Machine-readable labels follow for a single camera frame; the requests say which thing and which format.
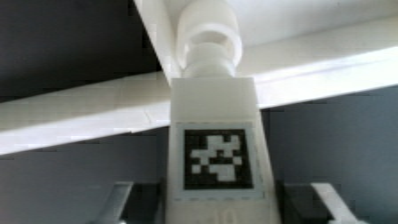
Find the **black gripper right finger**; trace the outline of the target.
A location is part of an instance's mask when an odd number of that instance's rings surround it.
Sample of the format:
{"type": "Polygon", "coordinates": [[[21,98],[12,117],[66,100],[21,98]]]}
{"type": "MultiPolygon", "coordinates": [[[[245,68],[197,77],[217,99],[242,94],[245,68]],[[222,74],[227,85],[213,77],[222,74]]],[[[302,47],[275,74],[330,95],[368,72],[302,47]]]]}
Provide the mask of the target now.
{"type": "Polygon", "coordinates": [[[277,182],[283,224],[368,224],[357,218],[330,183],[277,182]]]}

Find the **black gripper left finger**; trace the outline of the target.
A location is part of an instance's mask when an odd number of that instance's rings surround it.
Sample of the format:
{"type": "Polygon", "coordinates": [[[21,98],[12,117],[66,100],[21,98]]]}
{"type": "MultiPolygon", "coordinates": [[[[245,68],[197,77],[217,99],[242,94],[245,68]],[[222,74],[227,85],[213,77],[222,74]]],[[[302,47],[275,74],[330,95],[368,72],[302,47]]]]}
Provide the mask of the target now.
{"type": "Polygon", "coordinates": [[[117,182],[87,224],[163,224],[160,184],[117,182]]]}

